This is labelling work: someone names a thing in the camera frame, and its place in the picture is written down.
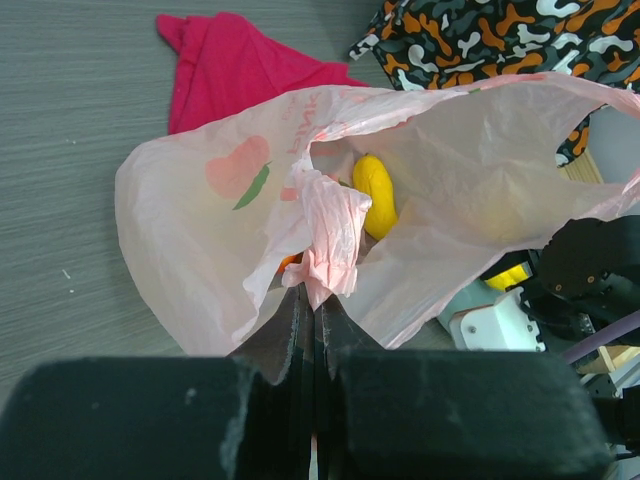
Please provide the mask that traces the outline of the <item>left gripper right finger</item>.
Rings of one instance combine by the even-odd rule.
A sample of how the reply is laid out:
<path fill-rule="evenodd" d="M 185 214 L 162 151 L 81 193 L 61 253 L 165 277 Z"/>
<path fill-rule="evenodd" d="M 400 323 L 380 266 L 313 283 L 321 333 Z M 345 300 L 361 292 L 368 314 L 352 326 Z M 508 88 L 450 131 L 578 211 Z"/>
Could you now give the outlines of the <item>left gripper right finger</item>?
<path fill-rule="evenodd" d="M 599 479 L 612 464 L 554 355 L 386 350 L 335 299 L 314 321 L 321 479 Z"/>

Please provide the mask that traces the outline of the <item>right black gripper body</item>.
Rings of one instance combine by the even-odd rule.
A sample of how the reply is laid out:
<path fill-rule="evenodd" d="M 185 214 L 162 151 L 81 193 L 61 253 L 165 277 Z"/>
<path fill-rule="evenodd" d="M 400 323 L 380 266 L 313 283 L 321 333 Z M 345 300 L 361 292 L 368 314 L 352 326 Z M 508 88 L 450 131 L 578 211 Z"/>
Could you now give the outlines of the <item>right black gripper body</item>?
<path fill-rule="evenodd" d="M 521 309 L 578 342 L 639 310 L 639 217 L 571 220 L 539 252 L 519 286 Z"/>

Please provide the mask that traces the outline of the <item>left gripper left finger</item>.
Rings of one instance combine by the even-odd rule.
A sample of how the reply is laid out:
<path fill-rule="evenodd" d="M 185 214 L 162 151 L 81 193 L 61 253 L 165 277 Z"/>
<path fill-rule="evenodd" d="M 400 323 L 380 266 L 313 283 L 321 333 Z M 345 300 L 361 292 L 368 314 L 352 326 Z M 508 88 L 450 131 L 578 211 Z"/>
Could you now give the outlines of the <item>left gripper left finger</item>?
<path fill-rule="evenodd" d="M 313 315 L 302 287 L 226 357 L 38 365 L 1 415 L 5 479 L 305 479 Z"/>

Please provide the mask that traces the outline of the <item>pink plastic bag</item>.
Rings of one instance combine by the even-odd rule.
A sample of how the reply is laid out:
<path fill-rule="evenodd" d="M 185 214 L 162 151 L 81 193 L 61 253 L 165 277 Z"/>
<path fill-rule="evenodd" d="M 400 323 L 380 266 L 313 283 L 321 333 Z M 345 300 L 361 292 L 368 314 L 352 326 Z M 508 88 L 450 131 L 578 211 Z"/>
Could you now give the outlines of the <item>pink plastic bag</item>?
<path fill-rule="evenodd" d="M 446 90 L 321 86 L 282 94 L 138 146 L 115 177 L 120 248 L 159 322 L 190 355 L 225 355 L 269 317 L 283 277 L 314 303 L 338 295 L 395 348 L 503 254 L 566 222 L 610 220 L 639 182 L 574 182 L 555 153 L 592 111 L 639 113 L 637 94 L 559 73 Z M 352 173 L 378 157 L 398 221 L 364 229 Z"/>

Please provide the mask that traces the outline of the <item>large yellow banana bunch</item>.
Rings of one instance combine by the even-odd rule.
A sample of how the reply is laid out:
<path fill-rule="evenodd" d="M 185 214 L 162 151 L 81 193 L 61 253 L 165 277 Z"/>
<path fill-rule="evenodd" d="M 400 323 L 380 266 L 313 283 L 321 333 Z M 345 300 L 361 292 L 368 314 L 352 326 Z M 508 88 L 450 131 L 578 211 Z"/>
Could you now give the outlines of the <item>large yellow banana bunch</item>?
<path fill-rule="evenodd" d="M 361 157 L 354 165 L 353 186 L 371 198 L 365 222 L 365 231 L 375 240 L 382 240 L 395 226 L 398 215 L 394 200 L 394 187 L 385 165 L 374 155 Z"/>

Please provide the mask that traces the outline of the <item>small yellow banana bunch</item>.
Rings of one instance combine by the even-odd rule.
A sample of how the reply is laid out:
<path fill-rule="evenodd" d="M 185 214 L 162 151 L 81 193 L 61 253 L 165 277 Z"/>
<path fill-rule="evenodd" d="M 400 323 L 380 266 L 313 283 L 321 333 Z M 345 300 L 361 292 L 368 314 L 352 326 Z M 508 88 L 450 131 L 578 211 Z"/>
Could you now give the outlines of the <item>small yellow banana bunch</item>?
<path fill-rule="evenodd" d="M 494 290 L 505 292 L 530 277 L 530 269 L 520 264 L 488 278 L 485 283 Z"/>

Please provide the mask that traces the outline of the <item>orange fake persimmon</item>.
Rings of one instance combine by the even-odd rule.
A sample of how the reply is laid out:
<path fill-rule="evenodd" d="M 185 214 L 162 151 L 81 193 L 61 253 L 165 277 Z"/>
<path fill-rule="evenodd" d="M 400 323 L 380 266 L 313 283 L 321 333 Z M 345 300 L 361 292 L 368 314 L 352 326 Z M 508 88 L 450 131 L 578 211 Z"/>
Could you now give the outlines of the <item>orange fake persimmon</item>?
<path fill-rule="evenodd" d="M 300 252 L 296 255 L 290 255 L 285 257 L 279 264 L 279 267 L 277 269 L 277 273 L 278 274 L 283 274 L 287 268 L 288 265 L 290 264 L 300 264 L 303 258 L 303 253 Z"/>

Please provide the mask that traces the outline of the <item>grey-green plate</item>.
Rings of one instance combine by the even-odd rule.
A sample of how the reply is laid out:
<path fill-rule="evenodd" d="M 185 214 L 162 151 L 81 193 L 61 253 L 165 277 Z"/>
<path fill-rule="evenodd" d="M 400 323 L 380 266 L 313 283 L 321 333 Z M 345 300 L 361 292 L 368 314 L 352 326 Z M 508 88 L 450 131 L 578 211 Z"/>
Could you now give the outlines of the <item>grey-green plate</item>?
<path fill-rule="evenodd" d="M 449 323 L 456 313 L 486 305 L 493 305 L 496 299 L 503 294 L 504 291 L 494 289 L 483 280 L 476 279 L 454 295 L 437 316 L 437 320 L 447 332 L 450 332 Z"/>

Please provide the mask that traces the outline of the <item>patterned orange black fabric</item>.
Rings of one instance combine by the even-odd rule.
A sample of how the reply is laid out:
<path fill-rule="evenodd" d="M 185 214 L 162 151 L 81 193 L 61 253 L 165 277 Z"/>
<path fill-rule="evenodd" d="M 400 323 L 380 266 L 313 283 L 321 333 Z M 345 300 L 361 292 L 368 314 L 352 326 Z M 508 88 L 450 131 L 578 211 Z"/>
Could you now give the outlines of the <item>patterned orange black fabric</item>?
<path fill-rule="evenodd" d="M 639 90 L 636 1 L 386 1 L 352 60 L 372 54 L 397 90 L 558 72 Z"/>

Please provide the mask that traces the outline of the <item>red cloth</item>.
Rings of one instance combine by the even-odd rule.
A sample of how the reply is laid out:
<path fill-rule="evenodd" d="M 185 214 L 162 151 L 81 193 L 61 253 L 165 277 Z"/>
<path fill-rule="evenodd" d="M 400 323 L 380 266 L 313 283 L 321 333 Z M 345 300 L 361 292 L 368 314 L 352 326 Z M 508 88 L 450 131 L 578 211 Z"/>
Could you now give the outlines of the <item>red cloth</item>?
<path fill-rule="evenodd" d="M 320 61 L 279 43 L 235 13 L 160 14 L 156 29 L 177 54 L 169 134 L 199 128 L 289 91 L 365 85 L 349 76 L 345 63 Z"/>

